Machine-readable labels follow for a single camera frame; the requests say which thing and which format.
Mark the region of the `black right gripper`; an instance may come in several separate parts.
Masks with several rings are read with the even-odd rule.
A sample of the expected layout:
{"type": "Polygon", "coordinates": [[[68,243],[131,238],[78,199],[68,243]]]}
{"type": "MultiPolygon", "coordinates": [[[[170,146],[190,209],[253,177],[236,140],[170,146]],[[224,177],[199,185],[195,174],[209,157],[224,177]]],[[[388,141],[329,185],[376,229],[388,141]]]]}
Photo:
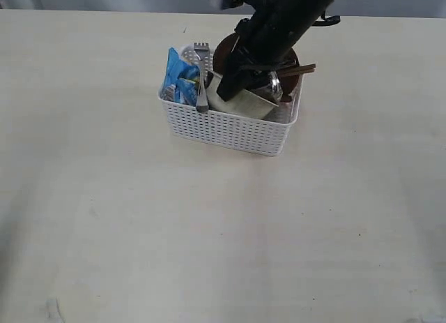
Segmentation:
{"type": "Polygon", "coordinates": [[[259,74],[296,65],[294,17],[245,18],[234,29],[238,41],[228,54],[217,95],[229,101],[259,74]]]}

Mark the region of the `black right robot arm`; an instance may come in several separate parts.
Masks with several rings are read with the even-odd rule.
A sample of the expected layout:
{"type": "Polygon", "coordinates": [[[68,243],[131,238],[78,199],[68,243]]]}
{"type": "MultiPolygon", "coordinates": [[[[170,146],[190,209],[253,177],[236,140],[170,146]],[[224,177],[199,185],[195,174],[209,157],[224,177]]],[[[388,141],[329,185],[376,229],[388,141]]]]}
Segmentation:
{"type": "Polygon", "coordinates": [[[217,94],[231,100],[242,89],[285,64],[288,51],[304,33],[325,17],[335,0],[230,0],[224,8],[248,4],[255,12],[239,21],[238,41],[226,60],[217,94]]]}

